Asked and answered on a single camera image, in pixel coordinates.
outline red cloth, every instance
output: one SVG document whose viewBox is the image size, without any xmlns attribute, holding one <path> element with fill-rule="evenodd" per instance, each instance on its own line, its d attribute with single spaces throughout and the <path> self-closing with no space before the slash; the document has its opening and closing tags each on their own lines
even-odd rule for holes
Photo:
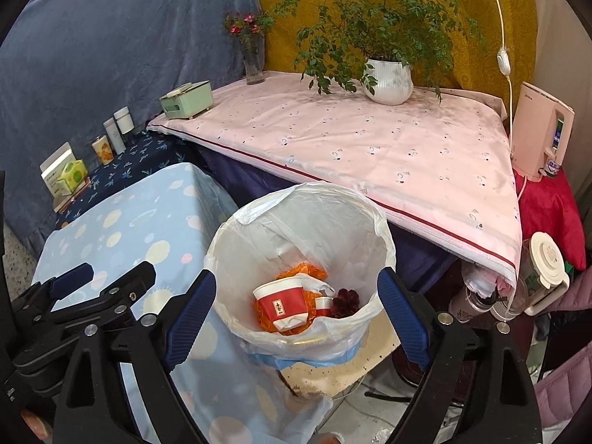
<svg viewBox="0 0 592 444">
<path fill-rule="evenodd" d="M 514 178 L 518 194 L 524 178 L 516 170 Z M 522 238 L 531 238 L 535 232 L 546 232 L 561 250 L 564 260 L 578 270 L 586 269 L 584 228 L 562 169 L 554 179 L 543 177 L 540 182 L 526 182 L 518 205 Z"/>
</svg>

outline pink quilt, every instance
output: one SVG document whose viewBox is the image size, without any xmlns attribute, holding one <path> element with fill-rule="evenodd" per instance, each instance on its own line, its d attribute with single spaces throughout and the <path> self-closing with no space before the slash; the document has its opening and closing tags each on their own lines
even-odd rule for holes
<svg viewBox="0 0 592 444">
<path fill-rule="evenodd" d="M 214 91 L 190 120 L 148 126 L 197 142 L 292 182 L 356 189 L 393 223 L 516 282 L 522 230 L 505 110 L 490 95 L 416 88 L 400 106 L 362 91 L 309 90 L 310 79 L 266 72 Z"/>
</svg>

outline orange plastic bag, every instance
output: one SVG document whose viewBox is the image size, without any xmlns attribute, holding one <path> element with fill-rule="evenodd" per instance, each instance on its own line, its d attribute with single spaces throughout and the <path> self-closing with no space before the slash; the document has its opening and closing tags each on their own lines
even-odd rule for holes
<svg viewBox="0 0 592 444">
<path fill-rule="evenodd" d="M 257 312 L 257 318 L 259 320 L 259 325 L 261 326 L 261 328 L 264 331 L 271 333 L 279 332 L 283 336 L 295 336 L 308 329 L 313 323 L 313 320 L 315 320 L 315 318 L 317 317 L 317 305 L 315 303 L 315 299 L 317 297 L 322 297 L 322 295 L 316 292 L 309 292 L 308 290 L 303 290 L 303 292 L 304 300 L 306 300 L 306 307 L 309 309 L 309 318 L 307 319 L 306 323 L 302 324 L 301 326 L 295 327 L 294 329 L 279 332 L 273 324 L 273 322 L 269 320 L 269 317 L 267 317 L 259 307 L 259 301 L 255 301 L 255 311 Z"/>
<path fill-rule="evenodd" d="M 282 272 L 275 278 L 275 280 L 285 279 L 286 277 L 293 277 L 297 273 L 305 273 L 318 280 L 325 280 L 327 278 L 327 273 L 323 269 L 315 267 L 312 264 L 302 262 L 301 264 L 296 265 L 287 272 Z"/>
</svg>

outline tissue box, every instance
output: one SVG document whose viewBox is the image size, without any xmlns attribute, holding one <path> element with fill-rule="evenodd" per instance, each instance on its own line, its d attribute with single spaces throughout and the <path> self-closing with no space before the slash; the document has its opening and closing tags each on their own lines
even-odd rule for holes
<svg viewBox="0 0 592 444">
<path fill-rule="evenodd" d="M 160 100 L 168 119 L 191 118 L 214 104 L 209 80 L 181 85 Z"/>
<path fill-rule="evenodd" d="M 82 160 L 76 160 L 66 164 L 56 183 L 71 194 L 87 176 L 88 170 L 84 162 Z"/>
</svg>

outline light blue cloth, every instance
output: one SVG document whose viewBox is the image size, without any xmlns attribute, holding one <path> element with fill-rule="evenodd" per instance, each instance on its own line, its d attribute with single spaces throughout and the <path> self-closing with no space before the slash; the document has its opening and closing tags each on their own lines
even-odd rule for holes
<svg viewBox="0 0 592 444">
<path fill-rule="evenodd" d="M 181 163 L 126 188 L 47 239 L 34 282 L 61 275 L 82 262 L 95 278 L 55 308 L 98 296 L 143 260 L 156 269 L 155 285 L 133 306 L 138 318 L 158 313 L 185 292 L 235 203 L 197 167 Z M 158 442 L 129 364 L 122 366 L 129 401 L 144 439 Z M 213 310 L 188 359 L 172 372 L 189 412 L 211 444 L 304 444 L 331 400 L 299 400 L 276 372 L 251 360 Z"/>
</svg>

